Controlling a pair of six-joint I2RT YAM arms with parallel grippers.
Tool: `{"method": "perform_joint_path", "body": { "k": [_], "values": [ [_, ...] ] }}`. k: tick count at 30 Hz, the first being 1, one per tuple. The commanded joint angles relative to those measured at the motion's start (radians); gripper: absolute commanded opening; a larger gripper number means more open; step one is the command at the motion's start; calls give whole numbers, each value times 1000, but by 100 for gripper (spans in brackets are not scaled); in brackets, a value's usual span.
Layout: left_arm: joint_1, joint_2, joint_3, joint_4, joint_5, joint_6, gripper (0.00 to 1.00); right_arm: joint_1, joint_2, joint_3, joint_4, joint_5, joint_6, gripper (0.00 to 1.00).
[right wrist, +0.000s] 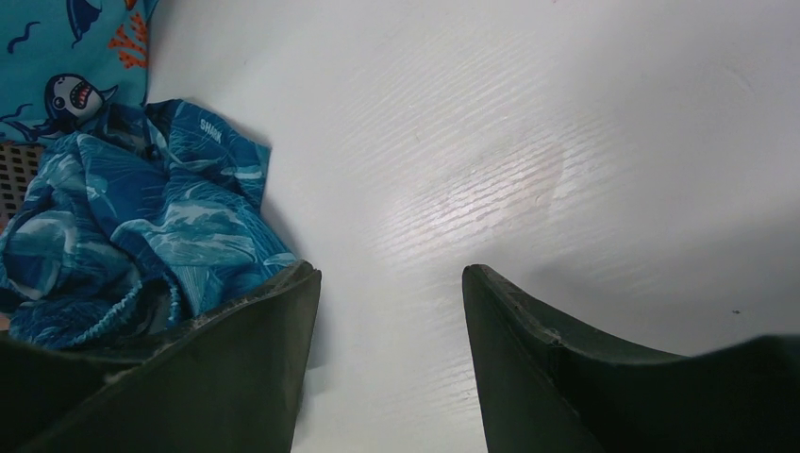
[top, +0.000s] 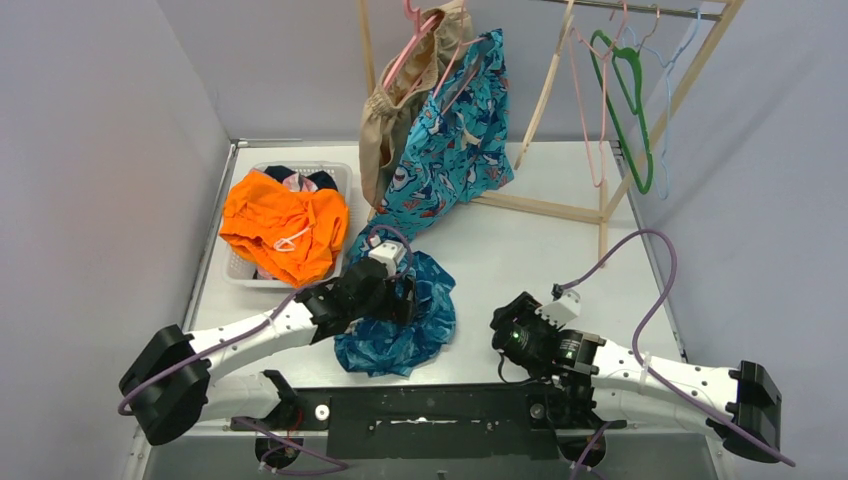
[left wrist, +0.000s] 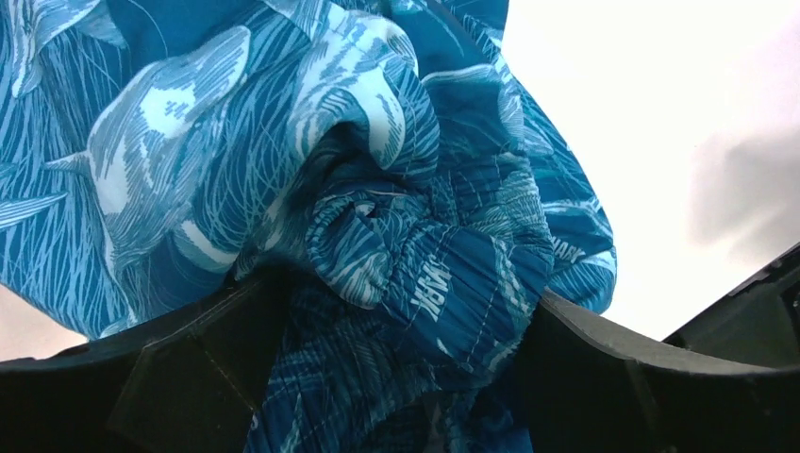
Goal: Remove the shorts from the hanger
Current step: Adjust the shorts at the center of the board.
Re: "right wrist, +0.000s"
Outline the white perforated plastic basket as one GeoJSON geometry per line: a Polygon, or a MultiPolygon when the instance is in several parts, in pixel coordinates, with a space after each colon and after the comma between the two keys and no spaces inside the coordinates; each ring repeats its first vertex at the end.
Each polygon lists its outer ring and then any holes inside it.
{"type": "Polygon", "coordinates": [[[43,150],[39,144],[1,143],[1,227],[21,209],[43,150]]]}

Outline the dark blue whale shorts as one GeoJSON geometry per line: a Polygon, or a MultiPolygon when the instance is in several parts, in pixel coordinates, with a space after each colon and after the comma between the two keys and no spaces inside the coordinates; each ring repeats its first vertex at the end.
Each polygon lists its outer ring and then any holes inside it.
{"type": "Polygon", "coordinates": [[[9,337],[111,344],[256,289],[295,260],[260,214],[269,157],[183,100],[113,106],[48,145],[1,235],[9,337]]]}

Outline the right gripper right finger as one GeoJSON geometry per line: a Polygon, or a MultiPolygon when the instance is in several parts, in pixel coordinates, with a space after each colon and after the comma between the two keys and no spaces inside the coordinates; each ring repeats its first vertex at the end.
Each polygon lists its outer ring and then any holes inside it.
{"type": "Polygon", "coordinates": [[[621,339],[483,264],[463,307],[491,452],[795,452],[799,339],[684,357],[621,339]]]}

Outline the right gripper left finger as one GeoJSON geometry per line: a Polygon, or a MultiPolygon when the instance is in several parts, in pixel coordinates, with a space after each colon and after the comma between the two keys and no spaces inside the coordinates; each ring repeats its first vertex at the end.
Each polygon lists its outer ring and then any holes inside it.
{"type": "Polygon", "coordinates": [[[320,301],[300,260],[251,293],[110,348],[1,340],[5,452],[288,452],[320,301]]]}

